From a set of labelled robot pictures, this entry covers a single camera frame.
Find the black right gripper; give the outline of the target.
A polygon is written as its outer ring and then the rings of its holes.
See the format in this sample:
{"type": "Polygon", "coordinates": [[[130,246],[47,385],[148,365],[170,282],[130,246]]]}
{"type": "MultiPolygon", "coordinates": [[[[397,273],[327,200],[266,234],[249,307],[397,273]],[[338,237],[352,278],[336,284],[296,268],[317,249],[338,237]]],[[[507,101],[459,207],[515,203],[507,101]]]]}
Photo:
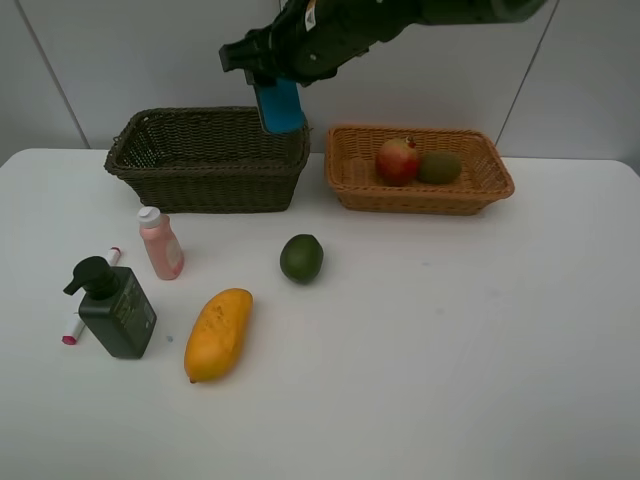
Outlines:
{"type": "Polygon", "coordinates": [[[340,66],[400,33],[398,1],[287,1],[270,29],[224,44],[224,72],[245,70],[248,85],[273,88],[272,52],[283,75],[302,85],[329,79],[340,66]]]}

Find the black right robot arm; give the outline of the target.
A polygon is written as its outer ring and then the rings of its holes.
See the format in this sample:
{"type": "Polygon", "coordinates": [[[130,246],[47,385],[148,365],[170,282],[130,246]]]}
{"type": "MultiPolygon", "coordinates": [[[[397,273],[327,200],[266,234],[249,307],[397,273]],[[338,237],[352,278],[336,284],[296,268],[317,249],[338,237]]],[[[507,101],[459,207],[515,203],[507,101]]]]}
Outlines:
{"type": "Polygon", "coordinates": [[[337,74],[378,42],[410,25],[521,23],[542,1],[319,0],[289,1],[273,22],[219,51],[225,72],[243,70],[259,83],[277,79],[308,86],[337,74]]]}

